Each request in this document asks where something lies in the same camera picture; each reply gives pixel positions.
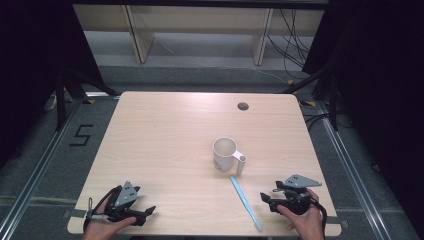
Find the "person's left hand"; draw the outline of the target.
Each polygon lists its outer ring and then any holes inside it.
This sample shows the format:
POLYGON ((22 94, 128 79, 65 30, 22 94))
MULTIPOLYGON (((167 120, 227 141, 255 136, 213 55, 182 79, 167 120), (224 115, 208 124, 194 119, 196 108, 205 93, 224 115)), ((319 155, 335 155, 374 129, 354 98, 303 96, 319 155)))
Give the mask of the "person's left hand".
POLYGON ((135 217, 129 217, 119 222, 106 219, 91 220, 83 235, 83 240, 111 240, 120 230, 136 222, 135 217))

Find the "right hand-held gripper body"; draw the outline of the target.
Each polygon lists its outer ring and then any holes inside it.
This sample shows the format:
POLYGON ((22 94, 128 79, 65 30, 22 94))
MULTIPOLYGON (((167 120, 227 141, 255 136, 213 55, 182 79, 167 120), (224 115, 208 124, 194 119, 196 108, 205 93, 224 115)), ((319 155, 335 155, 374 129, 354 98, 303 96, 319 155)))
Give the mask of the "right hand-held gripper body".
POLYGON ((310 204, 317 206, 320 210, 323 209, 318 201, 312 197, 307 190, 308 187, 321 186, 321 182, 299 174, 293 174, 283 182, 284 185, 288 187, 285 192, 282 192, 285 198, 276 199, 276 204, 268 204, 271 212, 278 212, 278 205, 288 208, 296 215, 302 215, 307 212, 310 204))

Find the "black curtain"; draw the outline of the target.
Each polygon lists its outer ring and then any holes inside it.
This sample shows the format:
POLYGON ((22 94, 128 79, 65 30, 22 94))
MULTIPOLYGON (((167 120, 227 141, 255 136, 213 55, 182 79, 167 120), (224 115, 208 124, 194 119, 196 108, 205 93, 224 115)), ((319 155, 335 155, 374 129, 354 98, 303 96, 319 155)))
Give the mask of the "black curtain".
POLYGON ((57 83, 107 89, 71 0, 0 0, 0 168, 29 134, 57 83))
POLYGON ((329 60, 361 11, 338 88, 374 161, 424 240, 424 0, 329 0, 303 70, 329 60))

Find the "beige wooden shelf unit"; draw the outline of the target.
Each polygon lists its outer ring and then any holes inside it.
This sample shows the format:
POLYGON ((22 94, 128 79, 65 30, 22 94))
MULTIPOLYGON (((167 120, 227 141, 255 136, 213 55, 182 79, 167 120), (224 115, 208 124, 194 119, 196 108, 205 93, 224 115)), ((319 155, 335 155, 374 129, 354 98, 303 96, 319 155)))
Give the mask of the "beige wooden shelf unit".
POLYGON ((147 60, 157 33, 195 33, 248 35, 254 64, 262 64, 269 35, 313 37, 317 33, 321 10, 165 7, 135 5, 73 6, 85 31, 127 32, 135 57, 147 60))

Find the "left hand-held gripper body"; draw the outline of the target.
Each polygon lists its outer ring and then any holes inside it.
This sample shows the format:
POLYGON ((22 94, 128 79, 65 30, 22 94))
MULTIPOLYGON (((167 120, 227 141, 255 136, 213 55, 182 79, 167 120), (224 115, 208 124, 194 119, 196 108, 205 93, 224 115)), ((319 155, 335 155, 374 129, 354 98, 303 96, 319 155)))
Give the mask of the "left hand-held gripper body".
POLYGON ((136 217, 130 207, 138 199, 139 187, 134 187, 130 181, 111 189, 95 206, 89 199, 87 220, 106 219, 119 222, 129 217, 136 217))

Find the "metal floor rail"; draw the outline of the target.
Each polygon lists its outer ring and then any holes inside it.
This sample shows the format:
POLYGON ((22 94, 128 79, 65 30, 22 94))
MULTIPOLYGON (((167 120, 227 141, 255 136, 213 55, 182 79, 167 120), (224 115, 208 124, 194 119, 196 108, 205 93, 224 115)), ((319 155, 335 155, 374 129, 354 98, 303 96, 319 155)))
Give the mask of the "metal floor rail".
POLYGON ((46 147, 43 155, 39 159, 37 165, 32 171, 23 190, 15 198, 12 207, 10 208, 5 219, 0 224, 0 240, 10 240, 20 220, 22 219, 34 193, 38 189, 46 171, 48 170, 54 154, 57 152, 64 135, 67 132, 68 126, 71 123, 74 115, 82 104, 81 100, 73 100, 69 109, 65 113, 65 121, 62 126, 56 130, 46 147))
POLYGON ((370 224, 376 240, 392 240, 392 236, 385 224, 382 215, 372 200, 367 187, 360 177, 347 148, 342 141, 339 132, 335 129, 330 119, 324 121, 324 126, 329 138, 336 150, 336 153, 343 165, 349 182, 355 192, 360 206, 370 224))

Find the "light blue toothbrush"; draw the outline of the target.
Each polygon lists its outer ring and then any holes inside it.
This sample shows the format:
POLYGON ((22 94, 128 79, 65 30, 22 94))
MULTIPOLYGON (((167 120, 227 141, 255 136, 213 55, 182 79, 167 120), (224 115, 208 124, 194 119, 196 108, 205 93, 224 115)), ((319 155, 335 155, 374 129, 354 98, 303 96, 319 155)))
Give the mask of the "light blue toothbrush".
POLYGON ((230 176, 230 181, 231 181, 239 199, 241 200, 243 206, 245 207, 246 211, 248 212, 255 228, 257 229, 258 232, 262 232, 263 226, 261 225, 260 221, 256 218, 256 216, 255 216, 246 196, 244 195, 244 192, 243 192, 242 188, 240 187, 236 177, 230 176))

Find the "person's right hand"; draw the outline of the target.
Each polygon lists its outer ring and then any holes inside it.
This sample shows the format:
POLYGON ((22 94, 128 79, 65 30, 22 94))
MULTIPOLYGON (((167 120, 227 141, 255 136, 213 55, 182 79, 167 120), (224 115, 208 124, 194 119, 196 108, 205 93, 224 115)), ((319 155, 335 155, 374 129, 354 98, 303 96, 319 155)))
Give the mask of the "person's right hand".
POLYGON ((302 240, 325 240, 323 216, 317 206, 310 204, 308 211, 302 215, 296 215, 282 205, 278 205, 277 210, 290 220, 287 229, 295 230, 302 240))

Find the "black metal stand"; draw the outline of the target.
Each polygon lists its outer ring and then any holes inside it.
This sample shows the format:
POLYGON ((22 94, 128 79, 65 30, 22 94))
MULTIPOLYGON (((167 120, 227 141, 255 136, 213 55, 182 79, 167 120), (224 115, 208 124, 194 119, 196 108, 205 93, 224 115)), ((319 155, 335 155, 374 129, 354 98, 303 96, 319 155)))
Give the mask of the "black metal stand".
POLYGON ((325 96, 328 97, 329 122, 333 129, 337 131, 337 80, 335 70, 332 67, 323 67, 299 83, 291 85, 287 90, 282 91, 282 94, 292 94, 314 81, 316 81, 316 85, 312 96, 315 100, 322 100, 325 96))
POLYGON ((65 108, 65 92, 68 92, 73 100, 83 100, 87 97, 86 91, 82 88, 82 84, 91 85, 109 96, 120 96, 121 93, 113 90, 105 85, 101 75, 90 77, 89 75, 74 70, 69 67, 61 67, 56 76, 56 106, 57 106, 57 126, 59 130, 65 124, 66 108, 65 108))

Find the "white cup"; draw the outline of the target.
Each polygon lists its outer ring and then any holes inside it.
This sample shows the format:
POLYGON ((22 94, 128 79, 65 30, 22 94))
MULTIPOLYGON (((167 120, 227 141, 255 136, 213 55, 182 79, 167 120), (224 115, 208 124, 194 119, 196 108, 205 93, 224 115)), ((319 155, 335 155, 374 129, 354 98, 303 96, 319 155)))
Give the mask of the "white cup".
POLYGON ((247 157, 238 151, 236 142, 228 137, 222 137, 213 143, 213 163, 217 170, 226 172, 237 162, 235 174, 241 175, 247 161, 247 157))

